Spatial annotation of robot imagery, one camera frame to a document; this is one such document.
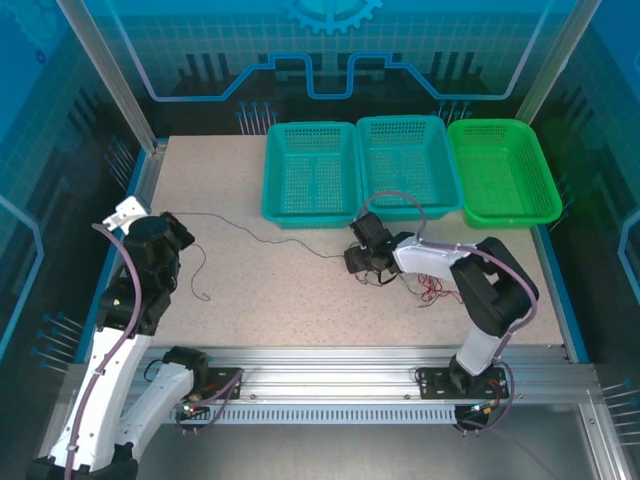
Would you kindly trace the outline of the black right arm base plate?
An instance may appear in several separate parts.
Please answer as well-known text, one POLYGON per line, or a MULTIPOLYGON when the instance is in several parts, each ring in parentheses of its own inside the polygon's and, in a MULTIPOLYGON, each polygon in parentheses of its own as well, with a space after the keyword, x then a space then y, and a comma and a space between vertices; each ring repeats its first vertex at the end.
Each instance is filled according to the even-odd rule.
POLYGON ((510 397, 503 368, 490 367, 476 377, 462 373, 462 379, 456 382, 448 367, 419 367, 414 371, 414 381, 422 400, 506 400, 510 397))

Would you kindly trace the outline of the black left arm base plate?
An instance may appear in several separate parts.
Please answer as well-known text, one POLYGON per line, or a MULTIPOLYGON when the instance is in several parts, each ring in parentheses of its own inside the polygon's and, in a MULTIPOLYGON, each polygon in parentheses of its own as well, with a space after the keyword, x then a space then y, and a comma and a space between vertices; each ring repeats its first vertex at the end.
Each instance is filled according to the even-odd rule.
POLYGON ((237 400, 240 398, 244 370, 242 368, 210 367, 202 398, 237 400))

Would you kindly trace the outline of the green plastic basket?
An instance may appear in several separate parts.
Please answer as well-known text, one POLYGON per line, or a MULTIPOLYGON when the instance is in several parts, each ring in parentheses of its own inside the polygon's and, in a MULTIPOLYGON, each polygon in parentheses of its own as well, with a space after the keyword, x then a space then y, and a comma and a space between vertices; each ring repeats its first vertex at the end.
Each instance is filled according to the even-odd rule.
POLYGON ((516 119, 462 119, 447 128, 475 229, 529 229, 560 217, 562 201, 534 130, 516 119))

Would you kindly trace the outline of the teal plastic basket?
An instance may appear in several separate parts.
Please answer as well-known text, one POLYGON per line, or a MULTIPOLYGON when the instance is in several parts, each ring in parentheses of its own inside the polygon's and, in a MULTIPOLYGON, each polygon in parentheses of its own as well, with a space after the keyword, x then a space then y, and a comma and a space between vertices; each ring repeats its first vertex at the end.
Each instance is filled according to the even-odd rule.
POLYGON ((440 117, 364 117, 356 129, 362 198, 381 220, 438 220, 462 208, 461 180, 440 117))
POLYGON ((361 206, 356 127, 279 123, 267 134, 262 215, 282 229, 345 228, 361 206))

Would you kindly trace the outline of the aluminium mounting rail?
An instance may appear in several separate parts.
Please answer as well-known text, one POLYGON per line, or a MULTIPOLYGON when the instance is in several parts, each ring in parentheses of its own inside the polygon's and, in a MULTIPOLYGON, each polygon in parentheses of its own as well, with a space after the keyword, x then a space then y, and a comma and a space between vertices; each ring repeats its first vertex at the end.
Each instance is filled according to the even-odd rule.
MULTIPOLYGON (((414 372, 445 367, 452 347, 208 348, 213 367, 243 369, 247 404, 416 404, 414 372)), ((503 360, 516 406, 600 403, 594 366, 569 362, 560 346, 514 346, 503 360)))

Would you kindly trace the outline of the aluminium frame post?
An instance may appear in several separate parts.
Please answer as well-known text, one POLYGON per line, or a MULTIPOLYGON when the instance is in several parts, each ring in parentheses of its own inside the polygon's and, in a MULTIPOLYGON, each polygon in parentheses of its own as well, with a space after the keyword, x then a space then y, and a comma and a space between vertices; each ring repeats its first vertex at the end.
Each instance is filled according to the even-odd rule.
POLYGON ((534 121, 601 3, 602 0, 576 0, 518 109, 516 120, 526 124, 534 121))
POLYGON ((159 155, 158 140, 83 0, 55 0, 142 149, 159 155))

